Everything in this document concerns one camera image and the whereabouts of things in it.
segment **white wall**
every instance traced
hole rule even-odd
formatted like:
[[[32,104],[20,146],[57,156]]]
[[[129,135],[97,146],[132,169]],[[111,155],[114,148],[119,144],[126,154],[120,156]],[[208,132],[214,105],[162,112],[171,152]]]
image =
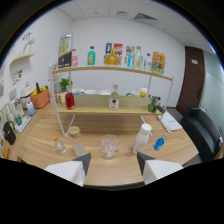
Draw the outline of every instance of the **white wall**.
[[[32,45],[35,55],[11,66],[12,55],[6,58],[5,90],[3,97],[0,98],[0,108],[9,101],[8,93],[14,88],[19,94],[26,82],[38,82],[40,86],[47,84],[48,66],[52,60],[57,60],[60,37],[68,33],[74,34],[73,46],[77,49],[80,66],[87,64],[87,54],[91,45],[95,47],[96,65],[103,65],[107,42],[122,43],[123,52],[127,44],[140,45],[144,57],[147,53],[152,55],[154,51],[164,53],[167,62],[165,74],[169,76],[171,73],[176,74],[168,106],[175,107],[177,104],[184,77],[185,49],[180,42],[154,27],[115,18],[93,18],[73,22],[64,12],[53,9],[34,22],[24,33],[27,32],[32,32],[31,37],[35,39]],[[25,43],[22,37],[23,35],[15,43],[16,53],[23,48]],[[122,66],[126,66],[124,56],[123,53]],[[13,86],[10,76],[16,70],[21,69],[23,70],[23,81]],[[139,91],[141,87],[147,87],[149,81],[147,75],[117,71],[80,71],[72,72],[72,74],[73,88],[112,90],[113,84],[118,84],[120,95],[126,95],[132,90]],[[160,96],[161,104],[164,105],[169,87],[170,81],[153,77],[150,93]]]
[[[164,53],[167,66],[165,74],[176,74],[174,87],[168,106],[175,107],[179,98],[184,77],[185,48],[169,35],[146,24],[136,21],[116,18],[92,18],[74,21],[71,28],[74,34],[73,47],[76,48],[79,65],[87,65],[87,54],[90,46],[95,47],[96,65],[103,65],[106,43],[123,44],[122,66],[126,45],[140,45],[144,59],[146,54],[154,51]],[[141,87],[148,87],[149,76],[137,73],[118,71],[79,71],[72,72],[73,88],[113,90],[113,84],[118,84],[120,95]],[[171,82],[153,77],[151,84],[152,95],[162,97],[162,105],[165,104]]]
[[[48,66],[52,60],[57,60],[60,37],[70,32],[71,25],[72,20],[68,16],[59,9],[53,9],[37,19],[17,39],[14,45],[15,54],[20,52],[26,42],[22,40],[24,34],[31,32],[31,37],[35,39],[31,50],[35,52],[35,55],[12,65],[10,63],[13,54],[5,59],[4,95],[0,98],[0,108],[8,103],[9,92],[14,88],[19,96],[26,82],[31,84],[38,82],[40,87],[48,84]],[[23,80],[13,86],[11,74],[17,70],[23,71]]]

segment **basket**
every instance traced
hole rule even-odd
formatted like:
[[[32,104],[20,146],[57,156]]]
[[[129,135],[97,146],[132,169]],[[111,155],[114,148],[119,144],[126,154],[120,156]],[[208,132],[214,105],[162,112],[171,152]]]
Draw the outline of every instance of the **basket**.
[[[48,89],[37,95],[30,96],[30,99],[33,102],[34,108],[40,109],[45,107],[50,101]]]

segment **black chair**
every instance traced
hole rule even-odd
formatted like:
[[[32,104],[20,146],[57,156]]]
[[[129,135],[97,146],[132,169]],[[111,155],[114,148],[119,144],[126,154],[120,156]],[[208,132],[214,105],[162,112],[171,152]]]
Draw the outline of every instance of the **black chair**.
[[[202,162],[217,159],[222,146],[221,134],[204,111],[189,106],[180,124],[198,149]]]

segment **wooden shelf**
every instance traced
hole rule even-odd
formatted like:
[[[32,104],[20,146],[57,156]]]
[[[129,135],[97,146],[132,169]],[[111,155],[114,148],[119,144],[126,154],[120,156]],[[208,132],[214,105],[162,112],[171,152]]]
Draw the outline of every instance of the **wooden shelf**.
[[[144,97],[120,96],[118,110],[110,110],[109,95],[75,95],[75,108],[67,110],[65,102],[58,108],[59,113],[104,114],[104,115],[155,115],[146,110],[148,99]]]
[[[35,55],[35,54],[27,54],[27,55],[24,55],[24,56],[15,58],[15,59],[11,62],[11,64],[13,64],[13,63],[15,63],[15,62],[17,62],[17,61],[21,61],[21,60],[26,59],[26,58],[30,58],[30,57],[32,57],[33,55]]]
[[[161,79],[167,79],[172,81],[172,78],[161,75],[156,72],[147,72],[144,70],[137,70],[137,69],[131,69],[131,68],[125,68],[125,67],[119,67],[119,66],[84,66],[84,67],[64,67],[59,68],[57,70],[54,70],[54,73],[61,73],[61,72],[71,72],[71,71],[84,71],[84,70],[114,70],[114,71],[124,71],[124,72],[134,72],[134,73],[140,73],[144,75],[151,75],[155,77],[159,77]]]
[[[61,76],[63,76],[64,74],[62,74],[62,75],[58,75],[57,77],[54,77],[54,78],[52,78],[52,80],[54,80],[54,79],[58,79],[58,78],[60,78]]]

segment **dark brown door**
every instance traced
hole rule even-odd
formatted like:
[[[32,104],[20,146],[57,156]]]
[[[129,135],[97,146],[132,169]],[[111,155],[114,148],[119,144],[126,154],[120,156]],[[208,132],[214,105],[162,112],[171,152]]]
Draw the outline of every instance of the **dark brown door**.
[[[199,105],[205,79],[203,51],[194,47],[185,47],[185,52],[184,80],[176,106],[177,111],[182,115],[188,106],[197,107]]]

